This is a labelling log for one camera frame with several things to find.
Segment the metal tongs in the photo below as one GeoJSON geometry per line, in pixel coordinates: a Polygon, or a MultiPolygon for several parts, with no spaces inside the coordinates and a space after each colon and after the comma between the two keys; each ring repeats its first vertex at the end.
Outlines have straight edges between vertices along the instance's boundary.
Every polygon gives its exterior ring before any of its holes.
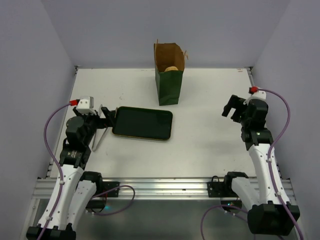
{"type": "MultiPolygon", "coordinates": [[[[97,115],[100,118],[105,118],[105,115],[102,111],[102,107],[103,107],[103,105],[100,104],[100,106],[97,110],[97,115]]],[[[107,132],[107,128],[101,128],[101,129],[96,130],[96,133],[93,136],[92,145],[91,145],[91,150],[93,152],[96,152],[98,150],[98,148],[100,147],[101,142],[102,142],[103,138],[105,137],[106,132],[107,132]]]]}

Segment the small round bread roll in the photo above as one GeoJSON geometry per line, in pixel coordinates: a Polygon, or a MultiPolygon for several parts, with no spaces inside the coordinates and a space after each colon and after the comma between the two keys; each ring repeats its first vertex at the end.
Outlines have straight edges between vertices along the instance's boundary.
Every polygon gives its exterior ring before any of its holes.
{"type": "Polygon", "coordinates": [[[176,66],[169,66],[167,67],[164,72],[169,72],[169,71],[178,71],[179,69],[176,66]]]}

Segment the green paper bag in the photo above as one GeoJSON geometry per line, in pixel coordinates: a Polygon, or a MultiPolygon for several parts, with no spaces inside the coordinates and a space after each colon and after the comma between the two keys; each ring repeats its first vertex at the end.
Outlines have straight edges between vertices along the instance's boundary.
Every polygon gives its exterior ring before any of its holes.
{"type": "Polygon", "coordinates": [[[177,105],[182,88],[185,61],[188,52],[176,43],[159,43],[153,45],[155,83],[160,106],[177,105]],[[167,67],[176,66],[178,71],[167,71],[167,67]]]}

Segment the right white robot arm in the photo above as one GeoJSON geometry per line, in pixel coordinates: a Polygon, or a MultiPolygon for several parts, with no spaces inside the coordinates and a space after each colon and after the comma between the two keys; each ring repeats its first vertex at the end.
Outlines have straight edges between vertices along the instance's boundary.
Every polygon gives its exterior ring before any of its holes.
{"type": "Polygon", "coordinates": [[[228,172],[224,177],[223,192],[237,195],[247,209],[249,230],[255,235],[288,236],[294,222],[300,217],[300,209],[291,204],[279,175],[272,144],[272,133],[266,127],[269,106],[262,95],[253,94],[244,99],[232,95],[224,106],[222,116],[241,124],[241,139],[254,165],[258,190],[243,172],[228,172]]]}

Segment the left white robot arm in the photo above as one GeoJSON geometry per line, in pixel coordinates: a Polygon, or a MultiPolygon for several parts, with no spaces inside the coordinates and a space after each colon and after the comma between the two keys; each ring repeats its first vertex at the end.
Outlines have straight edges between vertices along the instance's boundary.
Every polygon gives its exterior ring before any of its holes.
{"type": "Polygon", "coordinates": [[[47,207],[36,226],[26,232],[28,240],[74,240],[81,215],[92,196],[103,193],[99,172],[86,171],[91,154],[90,143],[98,129],[114,127],[114,110],[107,107],[84,113],[73,108],[75,116],[66,122],[66,137],[58,162],[58,177],[47,207]]]}

